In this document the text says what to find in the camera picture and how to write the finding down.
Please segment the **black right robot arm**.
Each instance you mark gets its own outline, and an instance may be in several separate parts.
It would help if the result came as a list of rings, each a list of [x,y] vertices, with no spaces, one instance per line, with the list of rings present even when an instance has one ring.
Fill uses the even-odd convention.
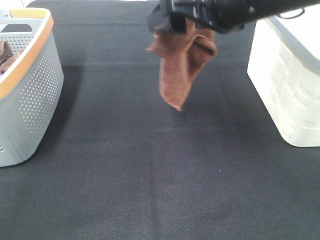
[[[317,5],[318,0],[160,0],[147,17],[150,32],[187,33],[187,19],[197,28],[226,34],[245,24]]]

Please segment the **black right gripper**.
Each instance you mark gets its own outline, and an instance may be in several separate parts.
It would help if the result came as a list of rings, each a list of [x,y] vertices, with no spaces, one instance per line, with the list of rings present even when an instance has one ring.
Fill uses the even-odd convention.
[[[199,29],[219,28],[212,0],[160,0],[147,17],[147,27],[153,33],[186,34],[187,20]]]

